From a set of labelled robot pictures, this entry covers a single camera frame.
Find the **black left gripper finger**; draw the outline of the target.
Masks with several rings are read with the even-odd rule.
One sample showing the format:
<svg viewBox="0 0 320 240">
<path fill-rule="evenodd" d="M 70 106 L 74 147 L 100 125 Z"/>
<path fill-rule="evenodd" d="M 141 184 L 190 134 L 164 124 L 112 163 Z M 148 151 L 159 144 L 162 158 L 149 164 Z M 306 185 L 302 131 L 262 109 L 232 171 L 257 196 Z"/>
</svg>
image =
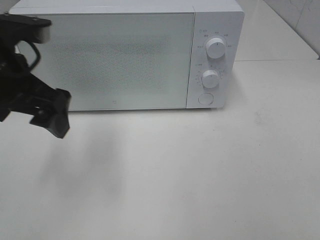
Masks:
<svg viewBox="0 0 320 240">
<path fill-rule="evenodd" d="M 29 123 L 63 139 L 70 129 L 68 111 L 71 98 L 69 91 L 60 88 L 56 88 L 50 97 L 37 98 L 36 110 Z"/>
</svg>

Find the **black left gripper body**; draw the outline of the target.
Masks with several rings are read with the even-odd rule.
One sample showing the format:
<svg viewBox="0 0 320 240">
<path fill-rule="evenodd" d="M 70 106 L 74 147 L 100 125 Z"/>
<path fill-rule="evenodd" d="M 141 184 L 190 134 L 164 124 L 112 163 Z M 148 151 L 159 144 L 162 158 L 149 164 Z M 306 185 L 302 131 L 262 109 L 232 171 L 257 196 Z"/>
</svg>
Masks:
<svg viewBox="0 0 320 240">
<path fill-rule="evenodd" d="M 0 120 L 11 112 L 32 115 L 41 121 L 57 114 L 54 100 L 56 91 L 32 74 L 40 62 L 41 54 L 36 45 L 24 40 L 35 53 L 35 60 L 28 64 L 26 57 L 16 52 L 14 44 L 0 41 Z"/>
</svg>

